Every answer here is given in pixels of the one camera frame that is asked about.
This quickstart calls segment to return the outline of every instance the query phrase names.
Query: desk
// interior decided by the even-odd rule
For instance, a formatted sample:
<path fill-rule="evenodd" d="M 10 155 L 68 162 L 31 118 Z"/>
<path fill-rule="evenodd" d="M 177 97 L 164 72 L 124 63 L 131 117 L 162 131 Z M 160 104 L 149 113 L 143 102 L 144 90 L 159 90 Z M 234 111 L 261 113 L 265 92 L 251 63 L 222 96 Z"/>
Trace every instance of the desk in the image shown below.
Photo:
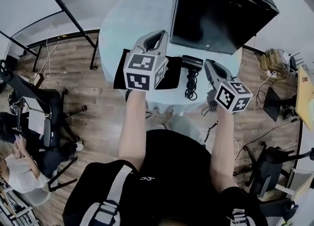
<path fill-rule="evenodd" d="M 141 36 L 159 29 L 170 34 L 172 0 L 122 0 L 105 18 L 99 34 L 99 50 L 102 68 L 107 81 L 113 82 L 123 49 L 132 49 Z M 224 65 L 233 75 L 237 75 L 242 57 L 242 49 L 235 54 L 219 54 L 192 49 L 168 41 L 167 56 L 190 55 L 200 59 L 212 59 Z M 210 90 L 204 68 L 197 77 L 198 98 L 191 101 L 184 97 L 187 83 L 187 69 L 182 69 L 178 88 L 155 90 L 146 94 L 148 108 L 159 108 L 163 114 L 167 109 L 173 114 L 192 110 L 206 101 Z"/>

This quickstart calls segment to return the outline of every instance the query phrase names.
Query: hand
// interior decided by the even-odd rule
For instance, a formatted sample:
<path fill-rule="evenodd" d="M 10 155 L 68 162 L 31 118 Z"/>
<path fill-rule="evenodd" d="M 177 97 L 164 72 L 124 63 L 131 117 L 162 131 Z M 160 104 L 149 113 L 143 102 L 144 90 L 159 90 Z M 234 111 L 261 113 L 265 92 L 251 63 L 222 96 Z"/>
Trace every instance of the hand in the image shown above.
<path fill-rule="evenodd" d="M 17 139 L 17 146 L 18 146 L 19 150 L 21 151 L 21 153 L 23 153 L 25 155 L 26 140 L 22 135 L 20 135 L 20 139 Z"/>
<path fill-rule="evenodd" d="M 17 151 L 20 151 L 20 148 L 19 148 L 19 145 L 18 145 L 18 139 L 15 140 L 14 142 L 14 150 L 17 152 Z"/>

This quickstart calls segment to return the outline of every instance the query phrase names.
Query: wooden floor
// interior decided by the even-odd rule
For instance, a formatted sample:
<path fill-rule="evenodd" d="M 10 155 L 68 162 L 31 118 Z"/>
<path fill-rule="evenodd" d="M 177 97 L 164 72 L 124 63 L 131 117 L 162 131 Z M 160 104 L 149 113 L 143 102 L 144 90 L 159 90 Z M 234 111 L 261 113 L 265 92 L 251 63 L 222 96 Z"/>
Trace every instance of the wooden floor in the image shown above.
<path fill-rule="evenodd" d="M 96 41 L 96 35 L 93 34 L 90 37 L 93 41 Z M 79 178 L 87 164 L 91 162 L 111 162 L 116 159 L 118 154 L 118 141 L 125 114 L 125 100 L 118 90 L 113 89 L 113 83 L 105 80 L 99 54 L 96 55 L 96 64 L 99 65 L 99 69 L 97 71 L 89 70 L 92 53 L 92 47 L 84 38 L 61 41 L 51 54 L 50 71 L 49 61 L 43 69 L 46 79 L 42 88 L 55 88 L 62 91 L 64 87 L 67 87 L 69 90 L 69 95 L 65 97 L 65 111 L 80 108 L 82 105 L 88 106 L 88 111 L 77 114 L 68 120 L 74 133 L 79 135 L 84 141 L 84 150 L 77 153 L 77 163 L 63 174 L 60 182 Z M 47 55 L 47 49 L 44 47 L 37 64 L 38 70 L 43 66 Z M 23 57 L 19 61 L 17 72 L 32 79 L 33 73 L 31 71 L 34 61 L 34 56 Z M 238 76 L 254 94 L 261 82 L 267 78 L 267 75 L 259 70 L 257 61 L 250 52 L 246 52 L 246 62 L 241 66 Z M 295 78 L 287 78 L 274 84 L 274 90 L 281 98 L 291 97 L 296 94 L 296 87 Z M 262 86 L 261 89 L 267 92 L 268 85 Z M 9 88 L 0 95 L 0 110 L 2 112 L 8 111 L 8 92 Z M 184 113 L 184 115 L 188 116 L 197 125 L 205 138 L 208 127 L 212 126 L 216 121 L 216 114 L 208 113 L 205 117 L 201 116 L 201 110 L 204 107 L 206 107 L 206 104 L 194 111 Z M 170 117 L 170 113 L 160 115 L 157 111 L 154 111 L 153 116 L 147 120 L 148 128 L 156 127 L 160 123 L 166 123 Z M 277 122 L 274 122 L 264 111 L 259 109 L 254 99 L 246 111 L 235 114 L 235 140 L 241 148 L 245 143 L 258 138 L 270 129 L 285 122 L 280 118 Z M 274 130 L 262 140 L 252 143 L 250 148 L 254 151 L 256 157 L 262 149 L 260 146 L 261 141 L 265 141 L 267 145 L 296 150 L 298 134 L 299 122 L 291 123 Z M 209 151 L 212 149 L 214 135 L 215 129 L 211 131 L 207 141 Z M 6 143 L 1 143 L 0 146 L 0 154 L 2 156 L 7 156 L 13 150 L 11 145 Z M 235 169 L 238 170 L 249 166 L 251 161 L 247 153 L 241 151 L 235 164 Z M 286 170 L 289 170 L 291 167 L 292 163 L 285 164 Z M 248 178 L 249 174 L 239 175 L 236 181 L 239 186 L 244 188 L 244 182 Z M 74 186 L 75 184 L 72 184 L 57 190 L 46 204 L 34 209 L 44 226 L 63 225 L 63 208 Z M 89 188 L 93 188 L 93 183 L 90 183 Z"/>

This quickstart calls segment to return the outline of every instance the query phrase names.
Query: logo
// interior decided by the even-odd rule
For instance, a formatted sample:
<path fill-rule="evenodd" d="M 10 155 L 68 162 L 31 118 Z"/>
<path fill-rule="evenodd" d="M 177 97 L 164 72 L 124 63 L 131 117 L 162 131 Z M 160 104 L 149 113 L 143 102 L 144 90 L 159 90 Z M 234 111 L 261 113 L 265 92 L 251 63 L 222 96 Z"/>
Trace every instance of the logo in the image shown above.
<path fill-rule="evenodd" d="M 153 177 L 142 177 L 142 178 L 140 178 L 140 180 L 147 180 L 147 181 L 151 181 L 151 180 L 154 180 L 154 178 Z"/>

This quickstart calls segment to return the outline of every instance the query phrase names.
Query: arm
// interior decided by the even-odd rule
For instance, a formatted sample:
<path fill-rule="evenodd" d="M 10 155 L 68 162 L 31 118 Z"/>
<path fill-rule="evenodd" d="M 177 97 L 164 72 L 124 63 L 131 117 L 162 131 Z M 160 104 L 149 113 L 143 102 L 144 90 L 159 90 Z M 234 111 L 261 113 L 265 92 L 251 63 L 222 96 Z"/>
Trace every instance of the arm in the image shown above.
<path fill-rule="evenodd" d="M 15 150 L 15 154 L 14 154 L 15 159 L 20 159 L 21 158 L 21 151 L 19 149 L 17 140 L 14 142 L 14 150 Z"/>
<path fill-rule="evenodd" d="M 226 188 L 237 187 L 233 179 L 234 117 L 221 106 L 217 106 L 218 125 L 210 160 L 210 176 L 215 189 L 221 193 Z"/>
<path fill-rule="evenodd" d="M 25 159 L 27 160 L 32 173 L 34 174 L 35 178 L 37 179 L 40 176 L 41 172 L 40 172 L 37 164 L 34 162 L 33 158 L 27 152 L 26 140 L 22 136 L 21 136 L 21 140 L 18 142 L 18 146 L 19 146 L 21 154 L 23 154 L 25 156 Z"/>
<path fill-rule="evenodd" d="M 139 171 L 146 153 L 146 93 L 133 90 L 127 101 L 119 144 L 119 159 L 132 163 Z"/>

